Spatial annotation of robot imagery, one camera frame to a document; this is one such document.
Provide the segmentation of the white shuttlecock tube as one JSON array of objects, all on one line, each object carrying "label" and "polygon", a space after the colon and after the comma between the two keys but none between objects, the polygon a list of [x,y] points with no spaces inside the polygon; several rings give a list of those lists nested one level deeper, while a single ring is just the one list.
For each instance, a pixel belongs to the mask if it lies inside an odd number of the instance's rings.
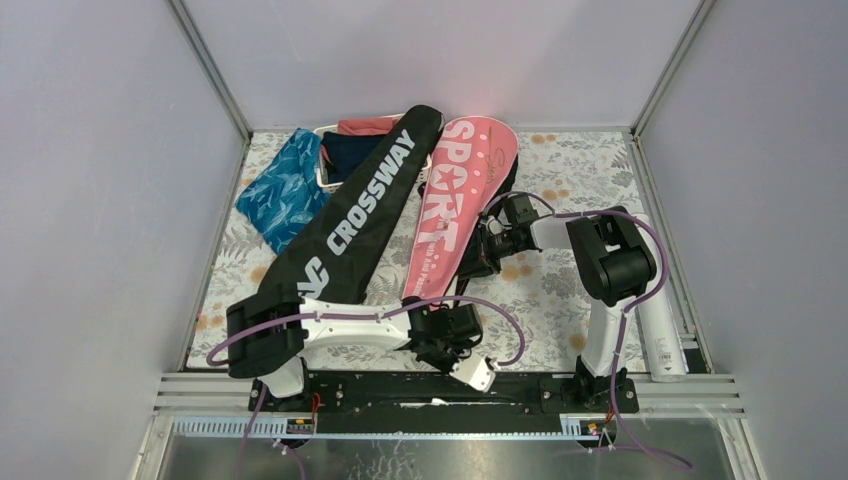
[{"label": "white shuttlecock tube", "polygon": [[636,226],[640,239],[645,242],[651,258],[656,262],[656,273],[647,282],[645,292],[638,294],[633,300],[628,300],[622,309],[616,339],[617,366],[625,365],[625,361],[620,357],[623,355],[623,344],[630,329],[630,317],[635,313],[652,380],[659,383],[682,382],[686,379],[688,370],[666,288],[670,276],[668,254],[646,215],[634,215],[631,222]]}]

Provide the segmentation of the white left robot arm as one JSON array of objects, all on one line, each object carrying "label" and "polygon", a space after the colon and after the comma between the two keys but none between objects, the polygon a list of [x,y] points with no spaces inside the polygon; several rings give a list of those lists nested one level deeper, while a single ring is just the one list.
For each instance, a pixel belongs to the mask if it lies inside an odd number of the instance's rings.
[{"label": "white left robot arm", "polygon": [[364,345],[409,351],[423,362],[480,392],[495,380],[490,360],[474,353],[482,323],[474,305],[455,308],[443,300],[413,297],[383,306],[329,303],[302,297],[274,303],[254,295],[227,311],[227,337],[207,357],[225,353],[236,379],[254,378],[288,411],[309,401],[303,358],[308,351]]}]

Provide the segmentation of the black Crossway racket bag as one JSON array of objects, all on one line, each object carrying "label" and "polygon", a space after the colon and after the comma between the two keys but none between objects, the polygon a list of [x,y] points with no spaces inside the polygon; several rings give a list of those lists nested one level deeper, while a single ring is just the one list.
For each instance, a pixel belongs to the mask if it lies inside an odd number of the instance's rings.
[{"label": "black Crossway racket bag", "polygon": [[272,262],[255,295],[260,304],[362,303],[443,126],[437,109],[410,108]]}]

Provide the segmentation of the pink racket bag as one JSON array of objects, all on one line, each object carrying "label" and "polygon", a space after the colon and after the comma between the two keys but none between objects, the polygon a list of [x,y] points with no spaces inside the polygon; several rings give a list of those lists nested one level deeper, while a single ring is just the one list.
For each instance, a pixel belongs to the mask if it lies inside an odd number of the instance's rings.
[{"label": "pink racket bag", "polygon": [[448,122],[431,154],[402,296],[448,291],[479,214],[509,176],[518,153],[515,131],[484,116]]}]

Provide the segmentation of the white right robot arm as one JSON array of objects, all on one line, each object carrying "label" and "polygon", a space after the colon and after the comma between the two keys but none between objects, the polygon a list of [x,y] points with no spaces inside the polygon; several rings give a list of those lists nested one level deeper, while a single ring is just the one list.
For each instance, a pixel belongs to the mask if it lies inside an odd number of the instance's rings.
[{"label": "white right robot arm", "polygon": [[615,361],[628,302],[659,286],[657,260],[644,239],[645,221],[623,206],[606,210],[540,214],[533,195],[507,192],[479,216],[457,269],[461,281],[497,274],[504,258],[529,250],[569,250],[591,297],[590,328],[575,367],[573,396],[597,412],[626,375]]}]

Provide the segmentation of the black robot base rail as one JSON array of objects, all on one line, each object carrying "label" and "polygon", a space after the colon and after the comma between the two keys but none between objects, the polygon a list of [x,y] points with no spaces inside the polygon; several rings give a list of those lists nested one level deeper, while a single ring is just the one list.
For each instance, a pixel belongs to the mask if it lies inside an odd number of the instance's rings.
[{"label": "black robot base rail", "polygon": [[560,417],[606,418],[616,404],[639,411],[634,382],[620,376],[584,382],[572,374],[505,372],[479,392],[435,372],[319,370],[303,392],[287,399],[259,396],[251,385],[247,406],[268,413],[303,413],[320,434],[542,434],[560,429]]}]

